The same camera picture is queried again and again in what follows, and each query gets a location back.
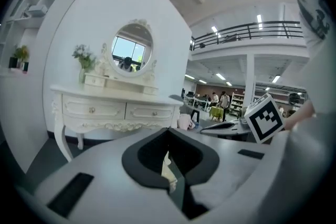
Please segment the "black slot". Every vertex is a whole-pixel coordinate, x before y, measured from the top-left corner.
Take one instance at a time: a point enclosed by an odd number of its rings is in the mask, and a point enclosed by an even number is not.
[[[90,185],[93,178],[93,176],[88,174],[77,174],[48,204],[48,207],[55,213],[66,218]]]

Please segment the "bookshelf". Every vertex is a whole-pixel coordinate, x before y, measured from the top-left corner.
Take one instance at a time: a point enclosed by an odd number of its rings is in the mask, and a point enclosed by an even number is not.
[[[16,1],[14,7],[9,10],[9,16],[4,18],[0,28],[0,67],[2,70],[8,68],[9,59],[17,47],[27,45],[29,54],[32,54],[39,29],[55,2],[55,0],[14,1]]]
[[[232,93],[230,104],[230,114],[238,116],[238,113],[243,108],[244,95]]]

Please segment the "window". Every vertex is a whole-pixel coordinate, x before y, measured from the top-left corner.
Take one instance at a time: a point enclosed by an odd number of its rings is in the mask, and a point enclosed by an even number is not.
[[[112,55],[126,58],[131,57],[133,61],[141,63],[145,46],[133,41],[115,37],[112,43]]]

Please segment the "black rubber part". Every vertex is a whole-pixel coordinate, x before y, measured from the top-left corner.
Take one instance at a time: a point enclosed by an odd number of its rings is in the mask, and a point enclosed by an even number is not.
[[[244,156],[248,156],[248,157],[255,158],[255,159],[262,159],[264,156],[264,153],[249,151],[249,150],[240,150],[238,151],[238,154],[242,154]]]
[[[91,175],[78,173],[48,204],[48,208],[66,218],[93,178]]]
[[[121,162],[127,174],[140,185],[168,192],[169,181],[161,176],[167,151],[185,178],[183,213],[193,219],[207,212],[205,206],[195,202],[190,187],[207,182],[217,170],[219,157],[212,148],[175,129],[163,128],[128,147]]]

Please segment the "pixelated area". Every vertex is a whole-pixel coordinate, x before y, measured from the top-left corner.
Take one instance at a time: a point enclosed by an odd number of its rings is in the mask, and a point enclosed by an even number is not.
[[[249,117],[260,140],[263,140],[282,126],[282,120],[276,109],[273,103],[269,101]]]

